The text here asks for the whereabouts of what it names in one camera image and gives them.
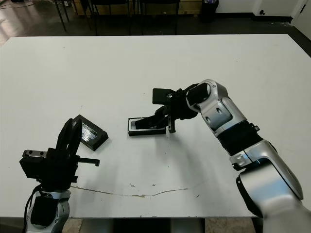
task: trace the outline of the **trash can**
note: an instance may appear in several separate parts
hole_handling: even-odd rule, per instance
[[[203,23],[209,23],[215,18],[215,12],[219,5],[219,0],[202,0],[202,11],[200,20]]]

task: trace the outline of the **white table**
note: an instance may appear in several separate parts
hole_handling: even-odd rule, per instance
[[[78,114],[107,131],[80,164],[70,217],[251,216],[238,172],[200,116],[175,134],[129,137],[127,119],[151,115],[152,89],[204,79],[226,86],[303,187],[311,209],[311,58],[288,35],[20,37],[1,49],[0,216],[22,217],[37,185],[19,160],[55,147]]]

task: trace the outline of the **metal base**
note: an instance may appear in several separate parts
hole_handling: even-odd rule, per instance
[[[271,163],[242,172],[241,182],[263,215],[264,233],[309,233],[311,212]]]

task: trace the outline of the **black corrugated cable cover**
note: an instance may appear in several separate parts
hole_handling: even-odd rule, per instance
[[[263,140],[257,131],[253,124],[245,120],[222,132],[217,138],[230,155],[235,155]]]

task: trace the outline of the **cable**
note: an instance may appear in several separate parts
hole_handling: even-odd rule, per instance
[[[26,3],[26,2],[38,2],[38,1],[49,1],[53,4],[55,4],[52,0],[26,0],[24,2],[14,2],[14,3],[10,3],[10,4],[6,4],[6,5],[3,5],[3,6],[0,6],[0,10],[1,9],[13,9],[13,8],[22,8],[22,7],[27,7],[27,6],[32,6],[34,5],[35,3],[33,4],[29,4],[29,5],[26,5],[26,6],[17,6],[17,7],[4,7],[4,6],[11,6],[11,5],[14,5],[14,4],[21,4],[21,3]]]
[[[0,7],[10,6],[10,5],[14,5],[14,4],[26,3],[26,2],[29,2],[29,1],[31,1],[31,2],[34,2],[34,1],[49,1],[49,2],[51,2],[53,4],[55,4],[54,1],[52,1],[52,0],[25,0],[25,1],[22,1],[22,2],[12,2],[12,3],[6,4],[6,5],[0,5]]]
[[[2,10],[2,9],[13,9],[13,8],[23,8],[23,7],[27,7],[27,6],[18,6],[18,7],[0,7],[0,10]]]
[[[22,233],[26,233],[26,227],[27,227],[27,211],[28,211],[28,205],[30,202],[32,202],[34,194],[36,193],[36,191],[41,190],[41,185],[36,186],[33,189],[32,194],[30,195],[30,197],[28,198],[27,202],[26,202],[26,206],[25,206],[25,211],[24,211],[24,226],[23,226],[23,231]]]

